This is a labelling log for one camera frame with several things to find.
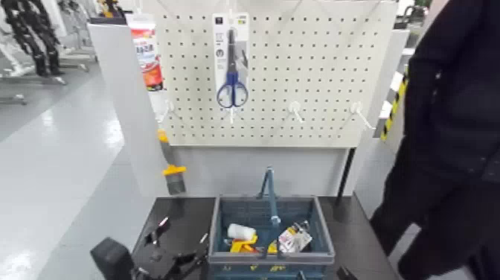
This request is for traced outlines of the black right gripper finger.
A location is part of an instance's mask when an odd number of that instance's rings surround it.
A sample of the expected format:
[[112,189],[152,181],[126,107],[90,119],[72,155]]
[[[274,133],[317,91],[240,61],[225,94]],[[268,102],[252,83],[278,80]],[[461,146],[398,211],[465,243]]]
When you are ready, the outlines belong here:
[[358,278],[345,266],[340,266],[336,271],[336,275],[339,280],[358,280]]

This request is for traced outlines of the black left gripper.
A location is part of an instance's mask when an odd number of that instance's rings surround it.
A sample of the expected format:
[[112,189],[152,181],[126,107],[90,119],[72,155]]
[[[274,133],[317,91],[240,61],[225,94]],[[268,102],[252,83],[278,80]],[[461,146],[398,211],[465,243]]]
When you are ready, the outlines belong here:
[[[165,217],[144,238],[144,245],[158,246],[160,237],[170,229],[170,218]],[[180,253],[167,259],[166,255],[159,261],[153,261],[153,267],[135,266],[132,278],[140,280],[187,279],[197,270],[204,270],[208,263],[209,234],[205,233],[199,241],[199,248],[194,252]]]

